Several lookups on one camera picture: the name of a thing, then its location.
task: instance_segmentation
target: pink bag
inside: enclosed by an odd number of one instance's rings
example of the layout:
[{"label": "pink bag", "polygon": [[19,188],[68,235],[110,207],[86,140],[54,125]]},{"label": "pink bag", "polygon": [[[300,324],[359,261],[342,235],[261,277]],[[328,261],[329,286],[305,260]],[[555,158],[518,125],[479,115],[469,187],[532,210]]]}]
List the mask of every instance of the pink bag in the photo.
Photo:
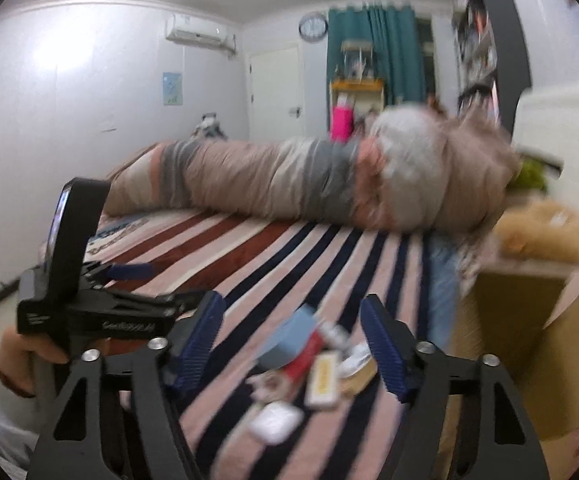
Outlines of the pink bag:
[{"label": "pink bag", "polygon": [[332,111],[332,131],[330,139],[333,142],[347,142],[354,131],[354,109],[336,106]]}]

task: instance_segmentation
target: teal curtain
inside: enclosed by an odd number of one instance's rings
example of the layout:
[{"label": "teal curtain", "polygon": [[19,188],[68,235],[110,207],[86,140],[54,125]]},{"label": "teal curtain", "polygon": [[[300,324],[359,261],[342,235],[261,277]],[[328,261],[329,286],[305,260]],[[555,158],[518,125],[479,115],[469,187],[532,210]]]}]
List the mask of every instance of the teal curtain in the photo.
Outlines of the teal curtain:
[{"label": "teal curtain", "polygon": [[365,6],[361,10],[330,9],[327,40],[327,84],[336,66],[343,70],[341,43],[369,40],[374,44],[374,72],[385,80],[388,105],[425,101],[425,69],[412,7]]}]

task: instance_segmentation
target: wall clock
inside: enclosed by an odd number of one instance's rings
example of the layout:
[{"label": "wall clock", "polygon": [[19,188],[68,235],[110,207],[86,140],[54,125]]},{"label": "wall clock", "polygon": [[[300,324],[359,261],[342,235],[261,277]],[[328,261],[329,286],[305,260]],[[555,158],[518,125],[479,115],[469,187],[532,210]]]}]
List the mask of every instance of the wall clock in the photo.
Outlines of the wall clock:
[{"label": "wall clock", "polygon": [[309,43],[321,41],[327,35],[327,18],[320,12],[306,14],[298,24],[298,33]]}]

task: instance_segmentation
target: striped bed sheet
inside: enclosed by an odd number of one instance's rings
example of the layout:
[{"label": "striped bed sheet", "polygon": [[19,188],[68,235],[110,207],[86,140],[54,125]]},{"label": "striped bed sheet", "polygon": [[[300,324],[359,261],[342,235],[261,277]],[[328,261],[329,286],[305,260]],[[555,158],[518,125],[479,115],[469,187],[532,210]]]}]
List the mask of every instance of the striped bed sheet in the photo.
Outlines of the striped bed sheet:
[{"label": "striped bed sheet", "polygon": [[133,216],[107,224],[86,259],[152,262],[156,275],[113,284],[156,295],[212,288],[228,309],[201,384],[178,408],[206,478],[374,480],[402,406],[379,376],[332,411],[304,413],[287,441],[265,446],[247,430],[262,408],[250,398],[253,355],[303,303],[362,342],[359,303],[378,294],[420,339],[447,345],[458,298],[457,258],[440,235],[398,235],[305,221],[269,221],[197,210]]}]

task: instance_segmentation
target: blue poster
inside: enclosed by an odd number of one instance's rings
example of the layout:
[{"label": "blue poster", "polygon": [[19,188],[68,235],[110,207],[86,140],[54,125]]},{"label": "blue poster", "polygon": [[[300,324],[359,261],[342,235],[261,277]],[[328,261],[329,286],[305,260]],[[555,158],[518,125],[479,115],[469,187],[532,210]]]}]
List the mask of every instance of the blue poster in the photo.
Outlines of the blue poster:
[{"label": "blue poster", "polygon": [[163,104],[183,104],[183,75],[180,72],[163,72]]}]

